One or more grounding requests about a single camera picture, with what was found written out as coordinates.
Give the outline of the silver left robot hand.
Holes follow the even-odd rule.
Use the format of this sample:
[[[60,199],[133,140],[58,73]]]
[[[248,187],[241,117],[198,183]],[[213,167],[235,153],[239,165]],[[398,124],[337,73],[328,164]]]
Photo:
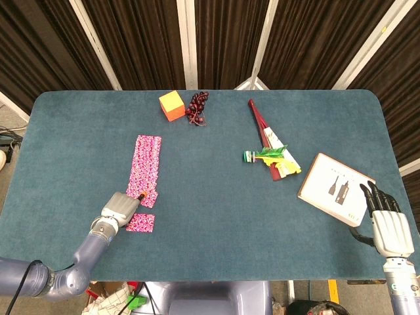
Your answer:
[[[146,196],[146,192],[141,192],[137,198],[133,198],[121,192],[116,192],[102,208],[101,217],[114,219],[117,226],[121,228],[129,223],[141,201]]]

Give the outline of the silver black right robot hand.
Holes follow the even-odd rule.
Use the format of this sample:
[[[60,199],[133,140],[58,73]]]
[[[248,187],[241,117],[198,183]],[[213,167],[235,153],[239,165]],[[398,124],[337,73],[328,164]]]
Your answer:
[[[360,188],[366,199],[373,236],[363,236],[357,228],[350,227],[353,238],[375,248],[387,259],[408,258],[415,249],[408,219],[397,201],[390,194],[378,189],[370,180],[367,185],[361,184]]]

